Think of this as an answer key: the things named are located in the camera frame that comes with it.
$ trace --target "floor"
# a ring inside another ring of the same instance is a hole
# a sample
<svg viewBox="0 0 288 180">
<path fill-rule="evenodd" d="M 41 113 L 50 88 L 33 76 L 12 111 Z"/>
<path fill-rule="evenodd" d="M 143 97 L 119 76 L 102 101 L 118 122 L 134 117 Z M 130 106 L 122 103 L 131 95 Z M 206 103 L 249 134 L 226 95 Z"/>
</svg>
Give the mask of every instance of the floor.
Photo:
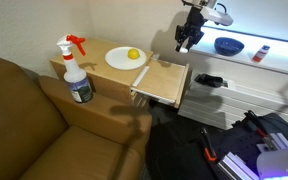
<svg viewBox="0 0 288 180">
<path fill-rule="evenodd" d="M 160 180 L 156 168 L 156 158 L 186 144 L 198 141 L 200 128 L 206 126 L 210 134 L 222 130 L 199 123 L 177 114 L 178 109 L 151 101 L 149 112 L 152 114 L 153 124 L 151 136 L 147 146 L 146 164 L 142 170 L 140 180 Z"/>
</svg>

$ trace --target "spray bottle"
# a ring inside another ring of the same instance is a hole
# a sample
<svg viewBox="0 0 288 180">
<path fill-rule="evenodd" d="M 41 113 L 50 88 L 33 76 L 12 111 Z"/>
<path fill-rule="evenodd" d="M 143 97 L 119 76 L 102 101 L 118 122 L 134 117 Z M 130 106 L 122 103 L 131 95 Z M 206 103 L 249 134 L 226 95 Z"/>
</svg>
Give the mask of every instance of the spray bottle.
<svg viewBox="0 0 288 180">
<path fill-rule="evenodd" d="M 68 34 L 57 42 L 57 45 L 62 50 L 62 55 L 67 71 L 64 74 L 64 79 L 69 86 L 74 100 L 78 103 L 86 103 L 93 98 L 93 92 L 86 72 L 77 65 L 75 58 L 69 50 L 69 48 L 75 44 L 81 54 L 84 56 L 85 51 L 81 46 L 81 43 L 84 41 L 85 38 L 78 38 L 74 35 Z"/>
</svg>

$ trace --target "cable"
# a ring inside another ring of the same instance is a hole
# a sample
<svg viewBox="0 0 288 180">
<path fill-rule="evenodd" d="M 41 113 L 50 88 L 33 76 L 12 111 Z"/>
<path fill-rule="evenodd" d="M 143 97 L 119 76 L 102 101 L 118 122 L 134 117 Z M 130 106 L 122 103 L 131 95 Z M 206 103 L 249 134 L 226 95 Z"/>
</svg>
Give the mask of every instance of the cable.
<svg viewBox="0 0 288 180">
<path fill-rule="evenodd" d="M 217 3 L 217 5 L 220 5 L 220 6 L 222 6 L 223 7 L 223 9 L 224 9 L 224 12 L 226 13 L 227 12 L 227 10 L 226 10 L 226 7 L 224 6 L 224 4 L 222 4 L 222 3 Z"/>
</svg>

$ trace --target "white wall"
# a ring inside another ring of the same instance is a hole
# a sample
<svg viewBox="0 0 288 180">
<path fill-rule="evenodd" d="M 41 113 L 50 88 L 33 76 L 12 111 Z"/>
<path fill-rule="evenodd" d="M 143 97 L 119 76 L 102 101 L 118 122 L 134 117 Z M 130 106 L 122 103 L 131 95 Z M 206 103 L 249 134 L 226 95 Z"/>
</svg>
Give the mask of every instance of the white wall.
<svg viewBox="0 0 288 180">
<path fill-rule="evenodd" d="M 39 74 L 55 76 L 48 61 L 60 53 L 58 39 L 90 37 L 87 0 L 0 0 L 0 57 Z"/>
</svg>

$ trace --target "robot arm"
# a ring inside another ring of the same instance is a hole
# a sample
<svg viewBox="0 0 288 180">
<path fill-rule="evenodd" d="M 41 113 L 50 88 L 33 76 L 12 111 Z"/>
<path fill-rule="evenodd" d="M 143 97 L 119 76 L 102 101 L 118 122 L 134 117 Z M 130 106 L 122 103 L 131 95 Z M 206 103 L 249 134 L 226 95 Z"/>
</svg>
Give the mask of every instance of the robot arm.
<svg viewBox="0 0 288 180">
<path fill-rule="evenodd" d="M 177 45 L 175 50 L 181 53 L 187 53 L 190 48 L 197 44 L 204 33 L 201 27 L 208 20 L 214 21 L 216 24 L 229 26 L 233 23 L 233 19 L 226 13 L 214 10 L 217 0 L 197 0 L 197 4 L 182 0 L 183 5 L 191 6 L 191 10 L 187 16 L 186 23 L 183 26 L 176 27 L 175 40 Z M 184 41 L 188 39 L 185 48 L 182 47 Z"/>
</svg>

